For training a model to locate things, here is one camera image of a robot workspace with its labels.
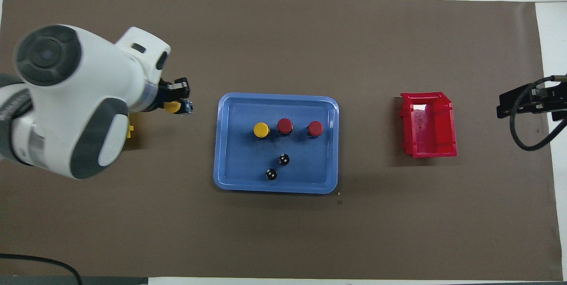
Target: dice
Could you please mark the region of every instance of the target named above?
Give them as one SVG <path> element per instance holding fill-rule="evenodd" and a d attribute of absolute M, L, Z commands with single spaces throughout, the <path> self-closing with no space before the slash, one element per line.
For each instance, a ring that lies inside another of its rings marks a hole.
<path fill-rule="evenodd" d="M 280 154 L 280 156 L 278 156 L 278 162 L 281 165 L 288 165 L 289 164 L 289 156 L 287 154 Z"/>
<path fill-rule="evenodd" d="M 268 170 L 266 170 L 266 178 L 270 181 L 275 180 L 278 177 L 278 172 L 276 170 L 274 170 L 273 168 L 268 168 Z"/>

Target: red cap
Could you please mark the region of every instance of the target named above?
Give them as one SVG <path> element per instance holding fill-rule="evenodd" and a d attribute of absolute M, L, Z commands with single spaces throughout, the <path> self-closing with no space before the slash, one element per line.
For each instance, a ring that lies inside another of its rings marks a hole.
<path fill-rule="evenodd" d="M 322 134 L 322 123 L 319 121 L 313 121 L 307 127 L 307 133 L 310 136 L 318 137 Z"/>
<path fill-rule="evenodd" d="M 283 118 L 278 122 L 278 131 L 280 133 L 291 133 L 293 131 L 293 123 L 290 119 Z"/>

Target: brown mat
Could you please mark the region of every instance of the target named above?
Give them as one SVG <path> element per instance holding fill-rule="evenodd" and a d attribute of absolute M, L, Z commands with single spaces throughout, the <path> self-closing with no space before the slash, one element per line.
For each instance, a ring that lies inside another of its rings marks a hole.
<path fill-rule="evenodd" d="M 549 147 L 524 152 L 498 95 L 542 75 L 532 3 L 427 0 L 4 0 L 0 67 L 18 38 L 66 23 L 112 42 L 166 40 L 196 115 L 135 120 L 136 146 L 78 181 L 1 163 L 0 250 L 84 275 L 561 280 Z M 401 148 L 402 92 L 453 101 L 459 156 Z M 217 104 L 228 92 L 326 95 L 341 111 L 325 196 L 222 191 Z M 544 115 L 522 118 L 533 142 Z M 0 273 L 63 273 L 0 261 Z"/>

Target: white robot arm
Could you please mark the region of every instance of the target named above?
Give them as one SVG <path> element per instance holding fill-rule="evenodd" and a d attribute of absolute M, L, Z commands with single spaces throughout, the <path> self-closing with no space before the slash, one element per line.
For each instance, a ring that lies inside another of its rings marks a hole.
<path fill-rule="evenodd" d="M 16 49 L 22 79 L 0 75 L 0 157 L 76 179 L 101 172 L 130 112 L 192 113 L 187 80 L 161 79 L 170 50 L 136 27 L 116 44 L 66 25 L 30 33 Z"/>

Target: red plastic box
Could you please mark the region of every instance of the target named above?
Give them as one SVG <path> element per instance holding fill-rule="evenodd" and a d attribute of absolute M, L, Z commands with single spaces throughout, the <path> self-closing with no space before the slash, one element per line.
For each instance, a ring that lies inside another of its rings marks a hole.
<path fill-rule="evenodd" d="M 456 156 L 453 104 L 441 92 L 402 93 L 402 147 L 414 158 Z"/>

